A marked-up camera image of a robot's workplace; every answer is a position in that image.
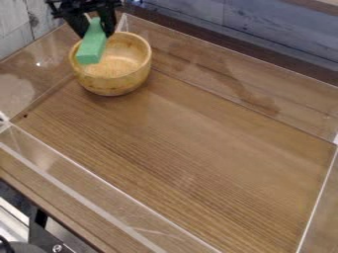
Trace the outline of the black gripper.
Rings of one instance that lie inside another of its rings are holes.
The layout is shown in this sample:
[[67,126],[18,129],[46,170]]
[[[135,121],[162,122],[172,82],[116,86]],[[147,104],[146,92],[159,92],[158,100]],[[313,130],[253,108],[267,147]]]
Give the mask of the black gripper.
[[90,22],[84,13],[96,12],[106,37],[115,33],[115,8],[123,5],[122,0],[46,0],[56,18],[64,18],[80,38],[84,37]]

